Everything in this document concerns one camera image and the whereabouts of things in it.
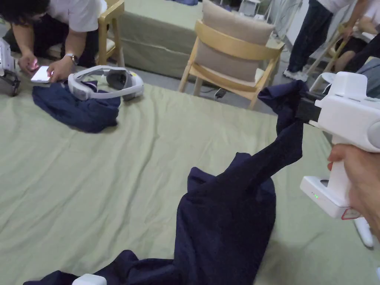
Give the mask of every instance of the black hair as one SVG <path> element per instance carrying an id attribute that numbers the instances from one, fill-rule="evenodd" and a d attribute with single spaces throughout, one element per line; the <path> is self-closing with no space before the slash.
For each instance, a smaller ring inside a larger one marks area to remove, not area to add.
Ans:
<path id="1" fill-rule="evenodd" d="M 31 25 L 33 16 L 46 13 L 50 0 L 0 0 L 0 17 L 16 25 Z"/>

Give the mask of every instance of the white sneaker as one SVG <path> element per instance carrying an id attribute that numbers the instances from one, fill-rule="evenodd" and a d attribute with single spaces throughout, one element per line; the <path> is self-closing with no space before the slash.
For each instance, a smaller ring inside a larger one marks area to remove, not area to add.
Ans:
<path id="1" fill-rule="evenodd" d="M 289 70 L 286 69 L 282 74 L 287 78 L 294 79 L 294 80 L 302 80 L 303 82 L 306 82 L 308 79 L 308 76 L 302 71 L 290 72 Z"/>

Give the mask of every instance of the smartphone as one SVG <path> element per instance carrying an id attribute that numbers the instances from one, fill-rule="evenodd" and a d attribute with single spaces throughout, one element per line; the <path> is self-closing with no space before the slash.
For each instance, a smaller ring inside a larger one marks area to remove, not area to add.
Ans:
<path id="1" fill-rule="evenodd" d="M 48 66 L 41 66 L 36 74 L 34 74 L 31 81 L 35 83 L 49 83 L 50 76 L 48 76 L 48 68 Z"/>

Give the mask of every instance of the mattress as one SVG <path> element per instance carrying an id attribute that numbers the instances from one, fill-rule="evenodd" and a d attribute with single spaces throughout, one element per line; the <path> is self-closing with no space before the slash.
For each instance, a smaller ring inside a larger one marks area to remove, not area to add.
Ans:
<path id="1" fill-rule="evenodd" d="M 95 272 L 124 249 L 172 258 L 191 167 L 218 174 L 276 137 L 275 116 L 149 85 L 117 127 L 86 134 L 35 106 L 30 87 L 0 95 L 1 284 Z M 330 149 L 306 126 L 303 158 L 273 176 L 277 220 L 256 284 L 378 284 L 378 251 L 299 189 L 304 175 L 328 175 Z"/>
<path id="2" fill-rule="evenodd" d="M 187 6 L 167 0 L 125 0 L 120 36 L 125 64 L 182 77 L 195 42 L 194 26 L 202 3 Z"/>

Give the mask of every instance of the white headset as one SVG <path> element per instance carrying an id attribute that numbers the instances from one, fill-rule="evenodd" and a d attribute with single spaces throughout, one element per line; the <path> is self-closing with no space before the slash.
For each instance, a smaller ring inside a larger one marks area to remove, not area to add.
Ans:
<path id="1" fill-rule="evenodd" d="M 108 84 L 118 91 L 109 93 L 96 93 L 80 81 L 85 76 L 105 75 Z M 98 65 L 83 71 L 70 74 L 68 77 L 70 92 L 80 100 L 109 99 L 123 97 L 125 101 L 141 96 L 144 93 L 144 83 L 136 73 L 129 72 L 124 67 Z"/>

